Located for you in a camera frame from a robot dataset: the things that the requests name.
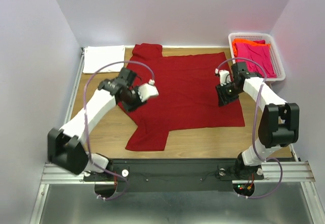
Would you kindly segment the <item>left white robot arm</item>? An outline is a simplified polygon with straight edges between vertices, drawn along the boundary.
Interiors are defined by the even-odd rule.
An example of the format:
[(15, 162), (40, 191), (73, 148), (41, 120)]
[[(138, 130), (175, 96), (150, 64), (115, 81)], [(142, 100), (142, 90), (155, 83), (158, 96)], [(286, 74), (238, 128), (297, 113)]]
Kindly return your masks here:
[(125, 179), (113, 172), (111, 159), (91, 152), (90, 133), (102, 118), (119, 103), (126, 111), (134, 111), (159, 95), (155, 87), (155, 74), (149, 69), (151, 78), (138, 86), (133, 83), (138, 74), (123, 67), (118, 76), (102, 80), (93, 96), (83, 100), (83, 108), (60, 128), (52, 128), (47, 135), (47, 158), (52, 164), (79, 175), (95, 173), (101, 180), (112, 176)]

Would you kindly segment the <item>dark red t shirt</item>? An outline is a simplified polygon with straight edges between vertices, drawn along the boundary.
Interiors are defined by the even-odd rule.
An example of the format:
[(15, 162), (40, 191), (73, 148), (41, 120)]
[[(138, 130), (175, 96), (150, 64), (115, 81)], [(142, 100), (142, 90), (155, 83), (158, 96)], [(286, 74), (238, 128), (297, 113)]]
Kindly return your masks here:
[[(152, 73), (158, 97), (149, 99), (127, 115), (137, 125), (126, 149), (163, 151), (170, 131), (205, 127), (244, 127), (239, 101), (220, 107), (215, 89), (219, 84), (215, 69), (226, 60), (223, 52), (185, 56), (163, 56), (158, 44), (137, 44), (127, 68), (137, 73), (137, 86)], [(143, 66), (142, 62), (153, 72)]]

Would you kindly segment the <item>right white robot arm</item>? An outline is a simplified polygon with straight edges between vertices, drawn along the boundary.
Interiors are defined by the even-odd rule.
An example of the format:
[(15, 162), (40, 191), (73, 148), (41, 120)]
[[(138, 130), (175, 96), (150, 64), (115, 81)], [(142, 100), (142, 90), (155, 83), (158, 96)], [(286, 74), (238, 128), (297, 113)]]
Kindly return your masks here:
[(236, 62), (231, 71), (215, 69), (219, 78), (216, 86), (218, 105), (228, 105), (246, 93), (255, 101), (255, 114), (262, 112), (260, 121), (253, 120), (252, 144), (241, 152), (232, 167), (232, 173), (246, 178), (260, 174), (260, 165), (277, 150), (296, 143), (299, 138), (300, 108), (279, 97), (267, 84), (266, 72), (250, 72), (246, 63)]

